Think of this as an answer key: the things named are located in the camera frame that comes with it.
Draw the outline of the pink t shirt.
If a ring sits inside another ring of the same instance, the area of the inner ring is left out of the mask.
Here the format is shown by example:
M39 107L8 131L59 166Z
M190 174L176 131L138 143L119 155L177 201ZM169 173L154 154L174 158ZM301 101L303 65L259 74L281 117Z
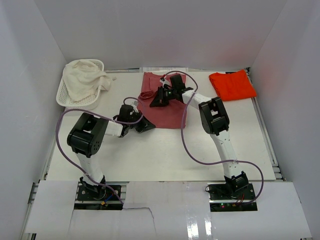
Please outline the pink t shirt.
M141 92L138 99L138 110L143 112L144 116L160 129L179 129L185 104L173 99L165 107L150 107L151 102L156 96L158 87L162 86L160 82L161 76L152 72L143 74Z

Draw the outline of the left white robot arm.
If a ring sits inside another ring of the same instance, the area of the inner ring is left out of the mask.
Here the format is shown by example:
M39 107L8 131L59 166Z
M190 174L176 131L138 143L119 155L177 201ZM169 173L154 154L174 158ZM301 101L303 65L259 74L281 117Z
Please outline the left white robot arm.
M112 120L95 117L89 113L83 113L67 137L67 144L77 155L80 166L86 174L80 178L81 184L88 190L90 196L99 200L105 196L106 180L99 161L94 159L100 149L105 135L123 138L131 129L143 133L154 129L142 112L136 107L123 104L119 114Z

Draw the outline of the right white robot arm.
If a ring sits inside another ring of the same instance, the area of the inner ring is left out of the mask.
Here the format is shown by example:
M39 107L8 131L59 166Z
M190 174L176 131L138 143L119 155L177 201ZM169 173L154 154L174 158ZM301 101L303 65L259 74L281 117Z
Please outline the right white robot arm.
M196 89L186 87L180 74L172 75L168 80L166 75L160 78L161 86L157 88L156 95L149 105L166 107L170 101L177 100L186 107L192 106L199 111L204 131L210 135L223 166L225 180L225 194L236 200L244 199L245 190L249 186L246 173L241 169L229 134L230 119L222 100L219 97L209 98Z

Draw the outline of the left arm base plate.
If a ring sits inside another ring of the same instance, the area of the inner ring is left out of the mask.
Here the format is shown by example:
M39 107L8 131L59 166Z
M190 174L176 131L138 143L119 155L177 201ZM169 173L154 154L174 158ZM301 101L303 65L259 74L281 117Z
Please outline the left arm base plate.
M123 209L123 204L120 203L118 197L110 188L91 185L84 181L84 177L81 177L78 182L74 209L120 211Z

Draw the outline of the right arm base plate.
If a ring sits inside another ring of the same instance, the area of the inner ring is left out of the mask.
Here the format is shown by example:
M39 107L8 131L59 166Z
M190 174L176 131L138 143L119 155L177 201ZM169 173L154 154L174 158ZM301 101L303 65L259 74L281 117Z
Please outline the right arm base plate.
M256 212L258 206L254 187L251 183L237 192L232 192L226 183L208 183L204 191L209 195L212 213Z

